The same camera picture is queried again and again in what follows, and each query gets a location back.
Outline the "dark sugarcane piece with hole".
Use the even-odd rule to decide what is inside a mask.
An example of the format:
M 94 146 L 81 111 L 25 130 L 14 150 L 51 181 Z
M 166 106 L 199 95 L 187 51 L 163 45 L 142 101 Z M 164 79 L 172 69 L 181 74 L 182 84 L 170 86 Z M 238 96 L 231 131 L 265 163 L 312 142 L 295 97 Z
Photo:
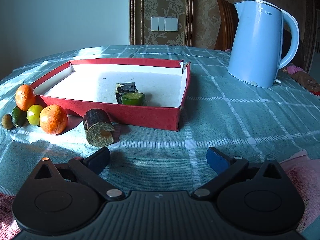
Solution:
M 112 125 L 108 114 L 102 109 L 90 109 L 84 114 L 83 125 L 87 142 L 95 147 L 106 147 L 114 143 Z

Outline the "orange tangerine front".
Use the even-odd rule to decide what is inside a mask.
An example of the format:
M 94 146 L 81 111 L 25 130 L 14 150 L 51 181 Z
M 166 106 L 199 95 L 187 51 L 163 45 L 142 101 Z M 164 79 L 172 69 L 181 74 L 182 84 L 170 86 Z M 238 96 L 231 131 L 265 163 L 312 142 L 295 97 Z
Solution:
M 51 135 L 58 135 L 68 124 L 66 111 L 59 105 L 49 105 L 40 113 L 40 127 Z

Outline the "teal plaid tablecloth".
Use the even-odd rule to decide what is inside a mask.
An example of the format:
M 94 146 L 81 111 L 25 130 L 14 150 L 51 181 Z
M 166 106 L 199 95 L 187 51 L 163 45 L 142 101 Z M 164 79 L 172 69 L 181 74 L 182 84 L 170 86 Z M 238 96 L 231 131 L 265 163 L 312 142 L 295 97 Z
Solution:
M 283 161 L 306 150 L 319 159 L 319 98 L 283 72 L 270 89 L 230 76 L 230 54 L 179 46 L 106 46 L 36 59 L 1 77 L 1 114 L 15 107 L 16 89 L 61 64 L 85 58 L 156 58 L 190 63 L 191 82 L 180 130 L 115 125 L 111 162 L 101 177 L 123 191 L 194 191 L 215 172 L 206 161 L 213 146 L 250 162 Z M 319 217 L 302 234 L 319 239 Z

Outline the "pink cloth right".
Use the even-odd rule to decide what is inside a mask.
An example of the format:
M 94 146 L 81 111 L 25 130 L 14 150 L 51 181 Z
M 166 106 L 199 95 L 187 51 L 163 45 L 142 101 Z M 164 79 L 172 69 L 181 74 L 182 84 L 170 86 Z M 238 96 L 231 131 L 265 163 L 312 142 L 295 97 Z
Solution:
M 319 217 L 319 159 L 310 159 L 301 150 L 280 162 L 281 167 L 303 199 L 305 211 L 297 228 L 304 231 Z

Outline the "green round fruit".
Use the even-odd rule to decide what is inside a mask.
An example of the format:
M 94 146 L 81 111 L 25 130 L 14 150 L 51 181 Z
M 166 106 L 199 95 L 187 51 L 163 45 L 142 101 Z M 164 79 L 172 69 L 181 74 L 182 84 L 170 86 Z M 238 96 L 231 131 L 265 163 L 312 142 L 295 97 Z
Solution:
M 39 126 L 40 124 L 40 113 L 43 107 L 41 105 L 32 105 L 27 110 L 27 120 L 29 124 Z

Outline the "red cardboard tray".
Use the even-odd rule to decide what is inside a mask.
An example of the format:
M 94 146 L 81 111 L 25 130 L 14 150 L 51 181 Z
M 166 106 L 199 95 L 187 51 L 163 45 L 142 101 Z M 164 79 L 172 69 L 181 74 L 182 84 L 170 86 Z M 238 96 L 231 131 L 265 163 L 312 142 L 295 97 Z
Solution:
M 190 84 L 183 60 L 71 60 L 34 81 L 39 103 L 84 116 L 102 109 L 112 122 L 176 131 Z

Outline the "green sugarcane piece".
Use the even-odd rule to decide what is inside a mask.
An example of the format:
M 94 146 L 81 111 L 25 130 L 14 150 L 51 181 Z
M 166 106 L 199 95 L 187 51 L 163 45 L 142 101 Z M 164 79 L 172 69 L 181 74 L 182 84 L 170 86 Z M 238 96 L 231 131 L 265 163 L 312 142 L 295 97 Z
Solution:
M 139 92 L 127 92 L 121 96 L 123 105 L 146 106 L 145 94 Z

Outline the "dark green small fruit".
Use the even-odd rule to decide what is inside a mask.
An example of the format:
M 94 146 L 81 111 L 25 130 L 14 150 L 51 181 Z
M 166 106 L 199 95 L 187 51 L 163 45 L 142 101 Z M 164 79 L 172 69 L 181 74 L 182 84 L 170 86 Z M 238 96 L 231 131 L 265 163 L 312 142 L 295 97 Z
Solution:
M 12 123 L 14 127 L 22 127 L 26 121 L 27 113 L 22 111 L 18 106 L 12 110 Z

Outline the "brown kiwi fruit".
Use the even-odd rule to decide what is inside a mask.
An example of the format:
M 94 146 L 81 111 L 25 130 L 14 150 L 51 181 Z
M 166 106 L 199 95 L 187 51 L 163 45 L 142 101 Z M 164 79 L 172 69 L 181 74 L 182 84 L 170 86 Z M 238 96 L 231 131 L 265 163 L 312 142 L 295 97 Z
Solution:
M 5 114 L 2 117 L 2 126 L 5 129 L 12 129 L 14 127 L 10 114 Z

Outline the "orange tangerine near tray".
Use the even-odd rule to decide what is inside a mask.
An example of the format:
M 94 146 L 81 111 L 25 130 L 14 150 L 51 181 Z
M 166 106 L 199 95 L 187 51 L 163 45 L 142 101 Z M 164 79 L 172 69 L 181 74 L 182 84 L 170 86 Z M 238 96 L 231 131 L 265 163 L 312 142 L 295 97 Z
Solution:
M 15 94 L 17 107 L 22 111 L 27 111 L 36 102 L 36 95 L 30 85 L 21 85 Z

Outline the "pink red towel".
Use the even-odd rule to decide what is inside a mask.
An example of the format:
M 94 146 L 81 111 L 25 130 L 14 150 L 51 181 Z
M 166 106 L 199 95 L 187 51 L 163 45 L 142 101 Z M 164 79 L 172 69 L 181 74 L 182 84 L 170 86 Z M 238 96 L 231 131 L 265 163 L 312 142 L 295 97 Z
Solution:
M 0 197 L 0 239 L 10 240 L 14 238 L 20 229 L 12 214 L 14 196 L 1 193 Z

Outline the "colourful clothes pile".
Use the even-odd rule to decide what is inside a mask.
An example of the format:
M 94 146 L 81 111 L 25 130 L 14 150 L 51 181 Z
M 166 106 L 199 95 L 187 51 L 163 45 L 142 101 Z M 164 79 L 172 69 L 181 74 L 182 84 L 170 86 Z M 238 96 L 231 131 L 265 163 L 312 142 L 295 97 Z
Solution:
M 289 64 L 288 66 L 282 68 L 281 71 L 288 74 L 292 79 L 297 81 L 310 93 L 316 96 L 320 96 L 319 82 L 307 72 L 305 72 L 302 68 L 297 67 L 294 64 Z

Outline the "light blue electric kettle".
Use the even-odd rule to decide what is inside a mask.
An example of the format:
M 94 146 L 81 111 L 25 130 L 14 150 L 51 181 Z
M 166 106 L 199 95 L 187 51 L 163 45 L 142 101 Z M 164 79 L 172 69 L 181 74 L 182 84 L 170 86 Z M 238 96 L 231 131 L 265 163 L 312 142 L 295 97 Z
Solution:
M 300 33 L 287 11 L 263 0 L 234 3 L 238 14 L 228 72 L 250 85 L 271 88 L 278 70 L 295 56 Z

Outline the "wooden chair back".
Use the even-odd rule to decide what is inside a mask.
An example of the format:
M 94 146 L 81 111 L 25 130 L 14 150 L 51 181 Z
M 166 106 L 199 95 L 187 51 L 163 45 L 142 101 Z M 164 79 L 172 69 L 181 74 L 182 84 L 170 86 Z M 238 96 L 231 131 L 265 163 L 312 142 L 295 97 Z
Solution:
M 217 35 L 215 50 L 231 49 L 238 26 L 238 13 L 235 5 L 226 0 L 217 0 L 221 24 Z

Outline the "white wall switch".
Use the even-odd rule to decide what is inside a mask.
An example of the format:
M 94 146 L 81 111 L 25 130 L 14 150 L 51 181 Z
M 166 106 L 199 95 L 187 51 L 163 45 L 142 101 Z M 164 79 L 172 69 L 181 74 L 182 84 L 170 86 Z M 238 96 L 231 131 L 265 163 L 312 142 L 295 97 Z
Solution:
M 152 17 L 151 31 L 178 31 L 177 18 Z

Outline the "ornate framed wall panel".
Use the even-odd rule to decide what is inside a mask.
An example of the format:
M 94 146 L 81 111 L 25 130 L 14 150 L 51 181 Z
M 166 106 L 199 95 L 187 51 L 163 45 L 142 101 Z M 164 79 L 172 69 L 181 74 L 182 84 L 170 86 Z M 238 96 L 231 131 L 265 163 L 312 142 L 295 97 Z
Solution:
M 152 18 L 176 18 L 177 31 L 152 30 Z M 194 0 L 130 0 L 131 45 L 193 45 Z

